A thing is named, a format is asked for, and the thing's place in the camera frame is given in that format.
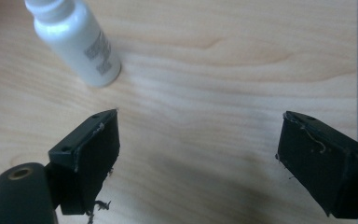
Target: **table surface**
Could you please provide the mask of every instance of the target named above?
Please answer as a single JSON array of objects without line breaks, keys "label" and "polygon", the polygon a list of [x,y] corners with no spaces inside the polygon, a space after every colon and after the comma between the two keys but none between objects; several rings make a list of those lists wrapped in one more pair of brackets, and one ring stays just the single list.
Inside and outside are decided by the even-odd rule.
[{"label": "table surface", "polygon": [[21,0],[0,0],[0,174],[47,164],[80,122],[118,107],[96,224],[355,223],[327,217],[274,156],[286,110],[357,139],[357,1],[88,2],[122,62],[101,89],[37,38]]}]

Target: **bolt hole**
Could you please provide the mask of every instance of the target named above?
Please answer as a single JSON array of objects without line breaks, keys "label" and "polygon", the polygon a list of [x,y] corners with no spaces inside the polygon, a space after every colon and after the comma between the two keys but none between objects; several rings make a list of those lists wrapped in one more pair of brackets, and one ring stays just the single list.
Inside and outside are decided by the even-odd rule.
[{"label": "bolt hole", "polygon": [[31,168],[22,167],[19,170],[16,170],[16,171],[13,171],[12,173],[10,173],[8,178],[11,180],[19,180],[19,179],[23,179],[24,177],[30,175],[31,173],[32,173]]}]

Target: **wood grain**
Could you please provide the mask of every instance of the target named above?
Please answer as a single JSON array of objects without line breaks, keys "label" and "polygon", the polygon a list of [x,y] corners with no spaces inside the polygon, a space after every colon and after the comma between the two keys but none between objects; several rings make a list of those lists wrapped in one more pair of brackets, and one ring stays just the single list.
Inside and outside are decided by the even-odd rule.
[{"label": "wood grain", "polygon": [[88,2],[122,61],[103,89],[0,0],[0,174],[119,107],[112,209],[94,223],[355,223],[326,217],[274,155],[286,110],[357,138],[356,1]]}]

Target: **clamp jaw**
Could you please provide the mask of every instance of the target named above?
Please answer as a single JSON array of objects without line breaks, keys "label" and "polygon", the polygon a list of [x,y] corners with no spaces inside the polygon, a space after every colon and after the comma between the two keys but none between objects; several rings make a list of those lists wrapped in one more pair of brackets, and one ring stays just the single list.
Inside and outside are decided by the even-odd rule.
[{"label": "clamp jaw", "polygon": [[277,160],[327,215],[358,218],[358,142],[307,115],[283,120]]},{"label": "clamp jaw", "polygon": [[0,175],[0,223],[58,223],[64,215],[91,215],[120,143],[117,111],[95,114],[48,152],[50,163],[25,163]]}]

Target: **black object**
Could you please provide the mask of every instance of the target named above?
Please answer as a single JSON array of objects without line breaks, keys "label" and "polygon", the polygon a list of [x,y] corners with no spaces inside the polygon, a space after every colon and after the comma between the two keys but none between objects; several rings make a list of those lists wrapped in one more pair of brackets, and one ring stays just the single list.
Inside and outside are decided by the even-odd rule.
[{"label": "black object", "polygon": [[358,218],[358,143],[310,116],[283,118],[277,159],[327,215]]},{"label": "black object", "polygon": [[86,119],[49,151],[50,163],[25,163],[0,175],[0,223],[57,223],[64,215],[92,214],[119,152],[117,111]]}]

